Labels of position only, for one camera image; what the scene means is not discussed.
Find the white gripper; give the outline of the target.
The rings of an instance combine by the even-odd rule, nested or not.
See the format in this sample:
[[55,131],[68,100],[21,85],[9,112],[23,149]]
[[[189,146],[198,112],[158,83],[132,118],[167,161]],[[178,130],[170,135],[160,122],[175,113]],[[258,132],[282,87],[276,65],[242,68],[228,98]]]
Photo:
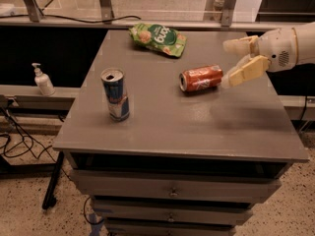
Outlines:
[[280,72],[297,64],[297,41],[292,28],[269,30],[260,37],[252,35],[226,40],[222,46],[227,53],[244,56],[223,75],[221,86],[225,89],[257,79],[267,70]]

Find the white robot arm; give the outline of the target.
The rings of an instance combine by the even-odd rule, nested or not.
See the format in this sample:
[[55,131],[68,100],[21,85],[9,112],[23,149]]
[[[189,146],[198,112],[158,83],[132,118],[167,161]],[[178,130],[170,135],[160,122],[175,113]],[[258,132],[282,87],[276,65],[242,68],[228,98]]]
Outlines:
[[226,53],[241,57],[221,79],[221,85],[228,89],[257,79],[265,72],[281,72],[296,65],[314,64],[315,23],[268,30],[261,36],[231,39],[222,46]]

